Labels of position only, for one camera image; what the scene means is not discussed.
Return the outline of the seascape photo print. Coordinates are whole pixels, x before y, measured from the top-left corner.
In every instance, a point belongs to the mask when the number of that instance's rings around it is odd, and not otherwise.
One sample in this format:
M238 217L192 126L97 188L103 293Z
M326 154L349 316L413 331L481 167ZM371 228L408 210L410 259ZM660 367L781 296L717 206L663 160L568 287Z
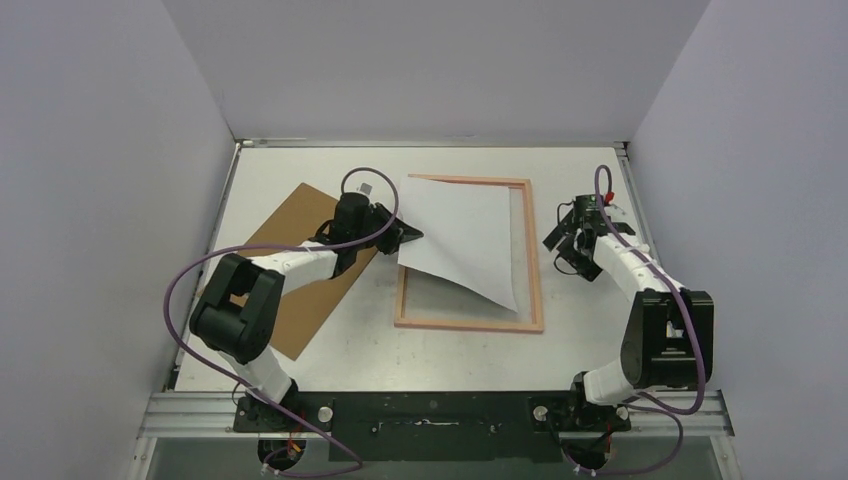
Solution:
M423 233L401 246L401 266L518 310L507 187L407 177L401 181L399 201L402 220Z

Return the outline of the pink wooden picture frame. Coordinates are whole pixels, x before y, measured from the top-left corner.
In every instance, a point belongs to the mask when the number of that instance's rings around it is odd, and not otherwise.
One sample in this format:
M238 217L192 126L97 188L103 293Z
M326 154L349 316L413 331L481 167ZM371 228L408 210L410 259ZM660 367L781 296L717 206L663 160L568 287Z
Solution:
M397 327L540 334L544 316L532 185L528 179L411 174L408 177L505 186L511 194L512 280L518 310L506 309L451 281L400 264Z

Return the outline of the brown cardboard backing board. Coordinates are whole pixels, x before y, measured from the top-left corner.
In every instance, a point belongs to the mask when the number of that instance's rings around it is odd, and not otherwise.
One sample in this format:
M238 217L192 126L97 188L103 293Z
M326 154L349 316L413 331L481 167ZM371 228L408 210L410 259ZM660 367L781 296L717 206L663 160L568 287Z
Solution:
M374 248L361 250L356 262L340 276L333 272L329 251L316 251L308 241L324 221L334 216L337 200L300 184L249 239L251 244L300 245L303 252L244 252L256 265L284 275L282 297L270 345L282 355L296 360L339 305L348 290L376 255Z

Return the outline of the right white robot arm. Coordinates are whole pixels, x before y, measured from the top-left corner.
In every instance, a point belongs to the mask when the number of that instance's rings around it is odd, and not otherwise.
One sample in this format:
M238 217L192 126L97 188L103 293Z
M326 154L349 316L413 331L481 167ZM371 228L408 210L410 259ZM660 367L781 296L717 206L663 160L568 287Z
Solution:
M568 421L593 427L605 406L637 399L677 415L691 415L704 401L712 374L714 302L705 291L674 280L625 222L615 222L610 195L579 195L543 241L570 274L593 282L608 274L630 302L618 355L580 374L582 391L565 402Z

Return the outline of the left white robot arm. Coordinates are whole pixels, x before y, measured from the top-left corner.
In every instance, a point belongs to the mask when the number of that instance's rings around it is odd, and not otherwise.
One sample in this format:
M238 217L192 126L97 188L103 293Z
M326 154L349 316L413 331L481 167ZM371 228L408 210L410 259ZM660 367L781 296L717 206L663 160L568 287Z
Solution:
M333 217L295 250L224 255L191 313L190 331L247 381L250 395L261 402L262 421L286 430L296 422L299 405L297 384L270 345L282 297L341 276L362 250L392 255L423 236L367 194L344 193Z

